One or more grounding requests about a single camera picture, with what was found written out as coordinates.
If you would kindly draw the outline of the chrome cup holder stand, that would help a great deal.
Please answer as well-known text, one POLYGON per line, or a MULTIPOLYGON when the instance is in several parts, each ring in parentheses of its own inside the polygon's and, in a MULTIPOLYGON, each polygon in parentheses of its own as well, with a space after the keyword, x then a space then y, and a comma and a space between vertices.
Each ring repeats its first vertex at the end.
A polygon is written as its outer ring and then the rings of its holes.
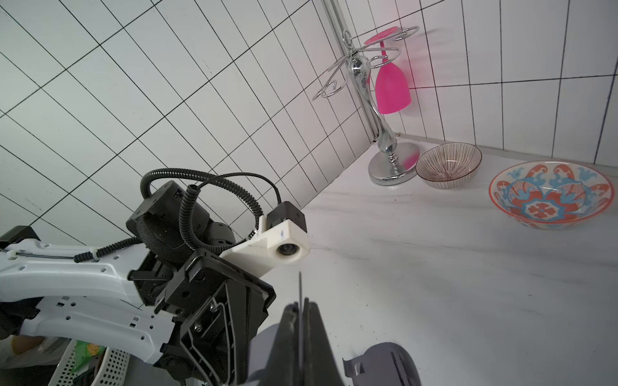
POLYGON ((330 98, 342 90, 335 75, 346 67, 344 80, 352 80, 360 100, 370 109, 370 115, 377 122, 378 153, 373 156, 368 166, 368 173, 373 183, 381 186, 394 186, 412 179, 416 175, 416 164, 421 157, 420 148, 412 142, 399 143, 395 133, 391 130, 384 115, 379 112, 378 104, 373 99, 370 90, 371 71, 385 69, 400 55, 400 48, 391 48, 385 45, 387 40, 405 40, 416 32, 419 27, 392 27, 370 38, 365 45, 357 48, 353 45, 352 37, 347 30, 341 32, 341 42, 347 51, 329 68, 330 77, 312 100, 319 97, 330 98))

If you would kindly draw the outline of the pink plastic cup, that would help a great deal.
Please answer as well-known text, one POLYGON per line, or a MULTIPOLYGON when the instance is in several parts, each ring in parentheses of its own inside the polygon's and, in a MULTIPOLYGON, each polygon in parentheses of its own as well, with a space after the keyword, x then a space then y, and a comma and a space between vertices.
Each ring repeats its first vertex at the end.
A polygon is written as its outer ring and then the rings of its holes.
POLYGON ((375 80, 375 93, 380 114, 395 114, 411 104, 407 78, 394 63, 380 67, 375 80))

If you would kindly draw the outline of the brown striped glass bowl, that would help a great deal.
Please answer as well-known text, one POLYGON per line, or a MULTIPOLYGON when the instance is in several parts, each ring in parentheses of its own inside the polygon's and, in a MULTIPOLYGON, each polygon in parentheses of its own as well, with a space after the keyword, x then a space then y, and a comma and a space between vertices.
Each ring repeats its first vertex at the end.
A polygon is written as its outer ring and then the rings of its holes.
POLYGON ((478 147, 465 142, 450 142, 425 152, 416 164, 416 172, 432 188, 455 190, 476 175, 482 159, 478 147))

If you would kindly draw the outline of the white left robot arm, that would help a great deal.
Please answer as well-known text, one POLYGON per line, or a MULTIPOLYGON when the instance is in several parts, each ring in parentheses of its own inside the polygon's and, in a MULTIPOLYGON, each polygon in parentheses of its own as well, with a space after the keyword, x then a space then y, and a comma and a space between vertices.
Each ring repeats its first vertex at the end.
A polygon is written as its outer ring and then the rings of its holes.
POLYGON ((48 244, 29 226, 1 239, 1 336, 79 339, 134 355, 177 381, 246 382, 249 345, 275 300, 263 281, 309 252, 304 214, 265 213, 233 176, 143 176, 131 237, 48 244))

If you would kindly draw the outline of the white perforated basket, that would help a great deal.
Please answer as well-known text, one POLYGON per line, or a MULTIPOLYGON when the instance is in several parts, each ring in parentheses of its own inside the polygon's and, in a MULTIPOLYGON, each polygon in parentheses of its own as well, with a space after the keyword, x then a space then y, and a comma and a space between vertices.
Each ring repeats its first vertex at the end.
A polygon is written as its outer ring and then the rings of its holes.
MULTIPOLYGON (((75 363, 76 342, 72 340, 62 355, 56 369, 48 382, 52 385, 76 385, 74 380, 89 371, 83 366, 79 371, 72 371, 75 363)), ((124 385, 130 363, 130 354, 116 349, 106 349, 98 361, 98 366, 90 385, 124 385)))

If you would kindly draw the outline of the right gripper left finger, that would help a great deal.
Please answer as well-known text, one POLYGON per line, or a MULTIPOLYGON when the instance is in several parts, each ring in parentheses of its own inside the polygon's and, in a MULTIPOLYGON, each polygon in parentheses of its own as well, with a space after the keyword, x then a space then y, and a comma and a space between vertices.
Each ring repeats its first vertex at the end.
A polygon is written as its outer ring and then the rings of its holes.
POLYGON ((259 385, 301 385, 300 307, 285 307, 259 385))

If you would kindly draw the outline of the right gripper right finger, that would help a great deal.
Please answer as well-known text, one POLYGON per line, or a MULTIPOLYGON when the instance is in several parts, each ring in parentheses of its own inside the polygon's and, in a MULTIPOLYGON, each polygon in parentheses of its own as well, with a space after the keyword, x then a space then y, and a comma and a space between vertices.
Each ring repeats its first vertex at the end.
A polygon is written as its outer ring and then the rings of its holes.
POLYGON ((328 340, 320 309, 316 302, 305 299, 301 329, 302 385, 343 385, 335 357, 328 340))

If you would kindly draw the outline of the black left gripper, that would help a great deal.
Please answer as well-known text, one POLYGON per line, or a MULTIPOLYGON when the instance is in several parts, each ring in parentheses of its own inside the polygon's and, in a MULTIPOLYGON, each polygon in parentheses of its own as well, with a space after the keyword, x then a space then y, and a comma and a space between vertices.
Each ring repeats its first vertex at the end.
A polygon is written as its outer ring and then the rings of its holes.
POLYGON ((250 341, 275 300, 272 286, 205 250, 196 251, 157 297, 173 330, 157 368, 211 385, 247 381, 250 341))

